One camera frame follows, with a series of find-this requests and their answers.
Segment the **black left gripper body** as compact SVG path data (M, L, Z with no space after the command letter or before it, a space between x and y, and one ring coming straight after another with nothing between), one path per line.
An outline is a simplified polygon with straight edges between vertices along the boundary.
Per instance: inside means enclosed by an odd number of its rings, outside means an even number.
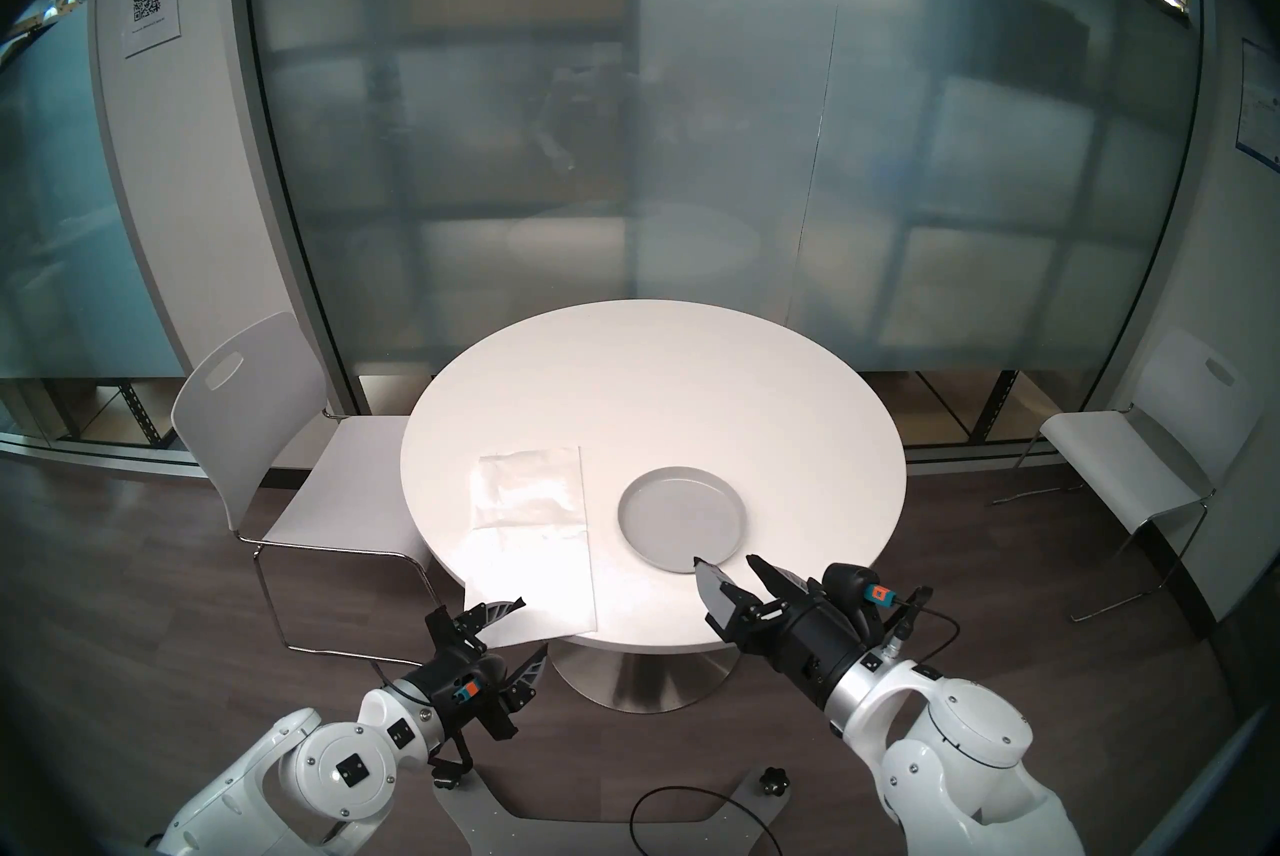
M445 740L461 734L471 722L480 723L494 741L515 738L515 722L500 697L507 679L502 656L489 653L485 644L462 644L458 615L431 612L426 615L426 630L434 646L434 656L426 665L426 699Z

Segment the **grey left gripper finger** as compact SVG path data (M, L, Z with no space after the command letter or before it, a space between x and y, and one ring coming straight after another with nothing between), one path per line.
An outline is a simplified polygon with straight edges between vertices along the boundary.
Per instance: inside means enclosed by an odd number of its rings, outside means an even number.
M479 601L476 605L458 614L458 637L463 645L483 645L480 633L484 630L525 606L524 598L502 601Z
M509 672L500 688L503 701L531 701L538 696L538 685L549 662L549 644L541 644L532 655Z

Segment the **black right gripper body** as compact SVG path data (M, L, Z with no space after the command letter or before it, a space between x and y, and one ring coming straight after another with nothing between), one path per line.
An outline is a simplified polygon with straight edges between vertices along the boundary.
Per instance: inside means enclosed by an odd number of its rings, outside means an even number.
M718 590L718 636L759 656L817 708L861 656L882 642L882 618L864 598L831 601L822 587L778 587L762 601L741 587Z

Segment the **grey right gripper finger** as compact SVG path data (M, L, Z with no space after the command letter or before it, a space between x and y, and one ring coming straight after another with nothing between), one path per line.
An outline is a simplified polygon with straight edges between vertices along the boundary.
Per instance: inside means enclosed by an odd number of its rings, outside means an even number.
M741 589L710 560L694 557L692 564L698 594L707 609L710 630L721 640L737 640L742 621Z
M808 601L808 583L803 578L771 564L762 555L746 554L748 566L764 585L765 591L772 596L769 603L772 609L794 609L804 606Z

